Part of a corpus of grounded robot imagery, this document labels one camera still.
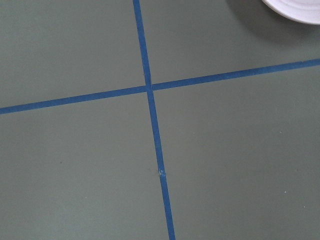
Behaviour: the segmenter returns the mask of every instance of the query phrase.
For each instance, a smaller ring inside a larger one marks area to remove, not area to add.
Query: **blue line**
[[[148,52],[147,52],[147,44],[146,44],[145,30],[144,30],[144,25],[142,20],[140,1],[133,0],[133,7],[134,7],[134,14],[135,14],[136,28],[138,32],[138,38],[139,38],[142,66],[143,66],[143,72],[144,72],[144,80],[146,85],[146,93],[148,97],[155,154],[156,154],[156,160],[157,160],[158,171],[160,176],[160,184],[161,184],[161,190],[162,190],[166,225],[167,225],[167,230],[169,234],[169,240],[175,240],[176,239],[175,229],[174,229],[174,223],[172,218],[168,184],[167,184],[167,176],[166,176],[164,157],[163,157],[162,146],[161,146],[156,103],[155,103],[155,97],[154,97],[154,92],[153,92],[152,83],[151,83],[149,58],[148,58]]]
[[[41,109],[41,108],[48,108],[53,106],[65,105],[65,104],[74,104],[80,103],[85,101],[92,101],[97,99],[107,99],[112,97],[118,97],[123,95],[130,95],[130,94],[137,94],[146,92],[146,86],[135,86],[130,88],[124,88],[119,90],[112,90],[112,91],[104,91],[80,96],[72,96],[48,101],[40,101],[16,106],[8,106],[0,108],[0,115],[1,114],[9,114],[33,109]]]
[[[273,65],[273,66],[264,66],[264,67],[252,68],[247,70],[232,71],[232,72],[220,73],[220,74],[209,75],[209,76],[200,76],[200,77],[188,78],[183,80],[168,81],[168,82],[153,84],[152,88],[154,91],[162,90],[162,89],[171,89],[171,88],[177,88],[182,86],[216,82],[216,81],[227,80],[227,79],[236,79],[236,78],[242,78],[242,77],[253,76],[253,75],[308,68],[308,67],[314,67],[319,65],[320,65],[320,58],[307,60],[307,61],[297,61],[297,62],[285,63],[280,65]]]

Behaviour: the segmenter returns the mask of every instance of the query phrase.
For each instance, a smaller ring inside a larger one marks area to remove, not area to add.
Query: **white round object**
[[[320,25],[320,0],[262,0],[282,16],[305,24]]]

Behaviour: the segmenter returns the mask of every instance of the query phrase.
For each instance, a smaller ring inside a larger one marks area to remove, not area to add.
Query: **gray surface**
[[[320,238],[319,75],[155,92],[177,240]]]
[[[153,83],[316,59],[320,26],[261,0],[142,0]]]
[[[148,111],[141,93],[0,115],[0,239],[168,239]]]
[[[0,107],[144,85],[128,0],[2,0],[0,56]]]

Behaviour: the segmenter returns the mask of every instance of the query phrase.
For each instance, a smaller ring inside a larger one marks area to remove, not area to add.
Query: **plate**
[[[262,0],[280,15],[304,24],[320,25],[320,0]]]

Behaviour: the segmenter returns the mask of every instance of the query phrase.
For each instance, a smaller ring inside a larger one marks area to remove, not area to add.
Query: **vertical blue line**
[[[164,157],[163,157],[162,147],[161,147],[161,139],[160,139],[158,118],[157,118],[156,103],[155,103],[155,97],[154,97],[154,92],[153,92],[152,83],[151,83],[149,58],[148,58],[148,52],[147,52],[145,30],[144,30],[144,25],[143,25],[143,21],[142,21],[140,1],[133,0],[133,7],[134,7],[134,14],[135,14],[135,21],[136,21],[136,28],[137,28],[137,32],[138,32],[139,44],[140,44],[140,52],[141,52],[141,58],[142,58],[144,80],[145,80],[145,85],[146,85],[146,93],[147,93],[147,97],[148,97],[155,154],[156,154],[156,160],[157,160],[158,171],[159,171],[159,176],[160,176],[160,184],[161,184],[161,190],[162,190],[166,225],[167,225],[167,229],[168,229],[169,239],[175,240],[176,239],[175,229],[174,229],[174,223],[173,223],[171,206],[170,206],[170,198],[169,198],[166,170],[165,170],[165,164],[164,164]]]

